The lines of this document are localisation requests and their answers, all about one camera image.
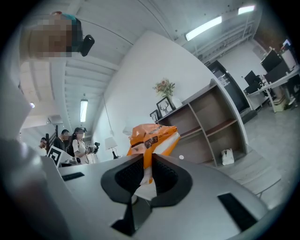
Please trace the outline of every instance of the woman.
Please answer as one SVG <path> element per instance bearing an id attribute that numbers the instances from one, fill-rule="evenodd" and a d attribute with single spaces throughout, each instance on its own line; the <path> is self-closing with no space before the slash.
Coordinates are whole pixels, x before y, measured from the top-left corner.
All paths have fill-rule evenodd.
<path id="1" fill-rule="evenodd" d="M 88 163 L 87 155 L 89 154 L 85 149 L 83 138 L 83 129 L 80 127 L 75 128 L 71 136 L 70 151 L 74 153 L 74 157 L 80 158 L 81 163 Z"/>

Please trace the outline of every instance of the snack bag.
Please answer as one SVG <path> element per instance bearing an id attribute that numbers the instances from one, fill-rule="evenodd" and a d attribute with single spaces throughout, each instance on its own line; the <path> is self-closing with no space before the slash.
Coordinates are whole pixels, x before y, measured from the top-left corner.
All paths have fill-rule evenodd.
<path id="1" fill-rule="evenodd" d="M 152 153 L 168 156 L 180 139 L 175 126 L 159 124 L 141 124 L 134 127 L 130 138 L 130 149 L 127 156 L 144 154 L 144 178 L 141 185 L 150 184 L 152 178 Z"/>

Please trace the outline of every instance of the table lamp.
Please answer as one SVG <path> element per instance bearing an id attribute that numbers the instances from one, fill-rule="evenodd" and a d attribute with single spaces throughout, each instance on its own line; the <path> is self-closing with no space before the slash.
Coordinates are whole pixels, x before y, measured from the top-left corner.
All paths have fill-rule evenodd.
<path id="1" fill-rule="evenodd" d="M 110 148 L 112 149 L 112 154 L 113 154 L 113 159 L 116 159 L 118 158 L 115 154 L 114 154 L 114 151 L 113 151 L 113 148 L 118 146 L 116 141 L 114 140 L 113 137 L 108 137 L 104 140 L 105 142 L 105 150 L 109 150 Z"/>

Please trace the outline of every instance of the ceiling light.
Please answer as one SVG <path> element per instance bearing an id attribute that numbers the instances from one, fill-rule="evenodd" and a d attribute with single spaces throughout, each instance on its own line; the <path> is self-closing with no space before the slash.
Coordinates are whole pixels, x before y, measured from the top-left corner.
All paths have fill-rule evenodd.
<path id="1" fill-rule="evenodd" d="M 85 122 L 86 110 L 88 108 L 88 100 L 82 99 L 80 101 L 80 122 Z"/>
<path id="2" fill-rule="evenodd" d="M 252 12 L 254 10 L 254 8 L 255 8 L 255 5 L 248 6 L 248 7 L 240 7 L 238 15 L 247 13 L 247 12 Z"/>
<path id="3" fill-rule="evenodd" d="M 189 41 L 191 39 L 193 39 L 194 37 L 198 36 L 200 33 L 203 33 L 204 31 L 206 31 L 207 29 L 210 29 L 218 24 L 220 24 L 222 22 L 222 17 L 217 17 L 203 25 L 201 25 L 200 27 L 197 27 L 196 29 L 190 31 L 189 33 L 186 34 L 186 40 Z"/>

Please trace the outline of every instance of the flower vase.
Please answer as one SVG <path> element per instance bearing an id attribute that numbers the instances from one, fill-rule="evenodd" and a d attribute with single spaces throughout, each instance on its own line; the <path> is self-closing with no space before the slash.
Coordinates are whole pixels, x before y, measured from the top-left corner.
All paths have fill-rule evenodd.
<path id="1" fill-rule="evenodd" d="M 176 109 L 182 106 L 182 102 L 175 96 L 172 96 L 172 103 Z"/>

